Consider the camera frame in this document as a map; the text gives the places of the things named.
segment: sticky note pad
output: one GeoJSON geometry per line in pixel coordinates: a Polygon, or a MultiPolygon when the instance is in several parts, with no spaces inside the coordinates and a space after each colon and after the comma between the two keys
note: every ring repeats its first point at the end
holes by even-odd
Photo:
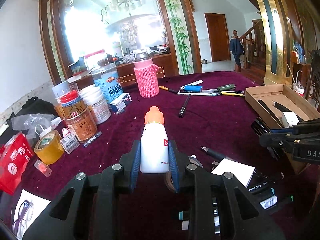
{"type": "Polygon", "coordinates": [[[231,172],[245,186],[249,185],[252,178],[254,167],[223,159],[219,165],[211,172],[213,174],[222,175],[225,172],[231,172]]]}

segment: gold pillar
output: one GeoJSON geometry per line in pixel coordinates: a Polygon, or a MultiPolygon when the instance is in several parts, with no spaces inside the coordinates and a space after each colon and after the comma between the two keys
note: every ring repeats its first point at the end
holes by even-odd
{"type": "Polygon", "coordinates": [[[291,47],[287,48],[287,37],[292,41],[292,31],[286,32],[285,25],[288,25],[286,19],[287,6],[284,0],[258,0],[263,28],[266,38],[266,76],[264,78],[264,84],[290,84],[291,77],[287,75],[287,53],[291,53],[291,47]],[[267,13],[266,4],[268,3],[271,9],[271,13],[267,13]],[[269,20],[273,20],[274,29],[270,28],[269,20]],[[275,34],[276,47],[272,47],[271,32],[275,34]],[[272,54],[276,52],[276,73],[272,73],[271,65],[272,54]]]}

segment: orange cap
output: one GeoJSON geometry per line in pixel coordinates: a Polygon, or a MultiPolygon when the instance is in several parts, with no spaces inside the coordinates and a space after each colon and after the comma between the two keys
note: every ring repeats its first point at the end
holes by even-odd
{"type": "Polygon", "coordinates": [[[150,111],[146,112],[144,124],[151,122],[164,124],[163,114],[159,111],[159,108],[157,106],[150,107],[150,111]]]}

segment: white charger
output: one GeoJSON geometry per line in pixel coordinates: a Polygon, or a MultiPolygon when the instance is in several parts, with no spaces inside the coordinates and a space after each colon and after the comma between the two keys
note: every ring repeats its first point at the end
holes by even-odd
{"type": "Polygon", "coordinates": [[[283,112],[281,121],[284,128],[296,125],[299,122],[298,117],[294,112],[283,112]]]}

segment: purple tablecloth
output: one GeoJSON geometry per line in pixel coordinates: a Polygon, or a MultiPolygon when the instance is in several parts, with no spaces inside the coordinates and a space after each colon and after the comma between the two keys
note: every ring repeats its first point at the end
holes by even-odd
{"type": "MultiPolygon", "coordinates": [[[[177,90],[180,86],[203,80],[204,89],[212,89],[234,83],[237,90],[256,86],[256,83],[235,72],[191,74],[159,79],[159,85],[177,90]]],[[[311,166],[301,175],[293,170],[284,157],[275,161],[268,151],[259,145],[258,136],[250,125],[258,116],[244,98],[231,96],[192,96],[184,118],[178,118],[186,96],[160,90],[158,96],[142,98],[136,85],[125,89],[132,103],[125,113],[112,114],[98,126],[102,136],[89,147],[79,146],[70,155],[66,153],[50,165],[52,174],[45,177],[29,162],[22,181],[13,198],[13,203],[25,189],[40,197],[52,200],[78,172],[92,175],[117,163],[122,154],[130,151],[135,139],[139,140],[144,127],[144,115],[151,106],[158,106],[164,114],[165,129],[169,140],[174,139],[178,149],[188,155],[196,155],[208,171],[213,159],[205,155],[201,146],[210,147],[242,163],[255,166],[264,174],[282,171],[285,179],[275,186],[281,198],[293,194],[294,203],[273,215],[287,237],[299,228],[307,215],[316,190],[316,166],[311,166]]],[[[183,195],[170,192],[163,175],[139,174],[135,192],[121,196],[119,212],[122,239],[187,239],[187,231],[181,230],[177,220],[179,211],[188,208],[183,195]]]]}

